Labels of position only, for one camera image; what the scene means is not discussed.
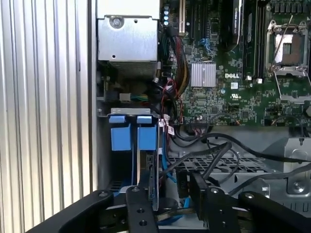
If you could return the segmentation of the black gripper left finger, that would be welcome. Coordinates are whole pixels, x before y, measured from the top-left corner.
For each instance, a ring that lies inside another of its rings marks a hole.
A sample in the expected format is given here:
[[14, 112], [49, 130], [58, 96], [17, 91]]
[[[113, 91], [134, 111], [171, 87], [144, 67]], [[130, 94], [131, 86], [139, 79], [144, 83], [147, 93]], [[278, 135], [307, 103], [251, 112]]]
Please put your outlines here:
[[157, 233], [146, 187], [158, 185], [157, 171], [142, 171], [138, 185], [114, 195], [96, 190], [39, 223], [31, 233]]

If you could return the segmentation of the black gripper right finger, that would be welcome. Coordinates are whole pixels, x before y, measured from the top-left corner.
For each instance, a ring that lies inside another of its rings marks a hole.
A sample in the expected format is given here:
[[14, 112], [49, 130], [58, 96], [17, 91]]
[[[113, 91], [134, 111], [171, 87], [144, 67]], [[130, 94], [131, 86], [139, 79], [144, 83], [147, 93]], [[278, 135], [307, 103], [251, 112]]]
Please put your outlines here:
[[309, 233], [310, 218], [256, 192], [235, 199], [190, 174], [189, 195], [199, 220], [210, 233]]

